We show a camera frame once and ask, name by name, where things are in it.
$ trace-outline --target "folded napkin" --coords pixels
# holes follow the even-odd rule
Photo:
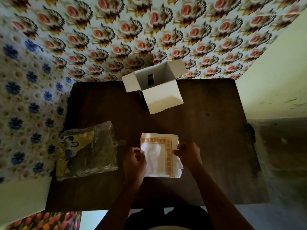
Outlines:
[[[182,163],[172,153],[177,149],[178,135],[142,133],[140,143],[147,162],[145,177],[181,177]]]

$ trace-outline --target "plastic bag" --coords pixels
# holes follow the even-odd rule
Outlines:
[[[85,177],[117,170],[117,146],[111,121],[63,132],[58,140],[56,178]]]

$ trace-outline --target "table top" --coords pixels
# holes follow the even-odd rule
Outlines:
[[[46,210],[110,209],[124,185],[122,160],[128,147],[138,147],[142,132],[176,134],[201,149],[204,168],[234,204],[268,202],[269,197],[232,79],[178,80],[184,104],[150,115],[137,91],[122,82],[75,83],[64,130],[110,120],[117,140],[119,169],[83,178],[52,180]],[[132,208],[203,206],[191,173],[181,178],[145,177]]]

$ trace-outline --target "person's leg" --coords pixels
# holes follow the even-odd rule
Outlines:
[[[166,214],[164,224],[184,227],[191,230],[213,229],[209,214],[201,207],[175,207],[174,210]]]
[[[124,230],[148,230],[164,225],[164,208],[144,208],[140,212],[131,214],[126,222]]]

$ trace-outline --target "open box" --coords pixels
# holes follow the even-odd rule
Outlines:
[[[183,103],[176,79],[188,71],[182,60],[163,62],[122,77],[126,92],[140,90],[151,114]]]

